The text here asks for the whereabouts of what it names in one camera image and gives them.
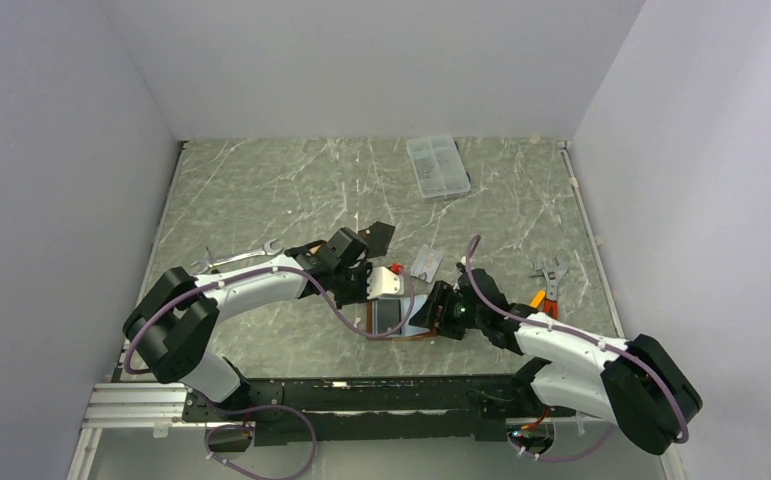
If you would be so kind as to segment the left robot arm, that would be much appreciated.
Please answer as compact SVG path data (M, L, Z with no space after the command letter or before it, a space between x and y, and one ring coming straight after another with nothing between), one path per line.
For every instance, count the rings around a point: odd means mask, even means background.
M225 420L240 417L251 385L209 343L225 320L273 303L318 294L333 310L366 301L372 264L368 244L343 227L328 240L280 252L235 271L191 275L167 270L123 325L129 345L123 369L151 374L159 383L181 383L201 394Z

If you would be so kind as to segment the brown leather card holder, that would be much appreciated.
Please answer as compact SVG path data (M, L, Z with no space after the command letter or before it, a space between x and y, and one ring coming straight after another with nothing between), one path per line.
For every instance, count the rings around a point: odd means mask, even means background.
M381 335L394 329L403 319L409 304L409 297L381 298L367 303L366 331L369 334ZM434 337L436 333L425 327L404 324L383 340L420 340Z

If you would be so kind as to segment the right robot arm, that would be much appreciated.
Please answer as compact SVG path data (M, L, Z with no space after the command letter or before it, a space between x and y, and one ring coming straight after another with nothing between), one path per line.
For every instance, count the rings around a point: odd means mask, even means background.
M460 340L467 330L527 362L501 396L486 394L525 415L561 407L618 428L641 450L659 455L688 439L701 411L700 394L653 337L601 336L560 322L523 303L512 303L482 269L457 285L434 284L409 325Z

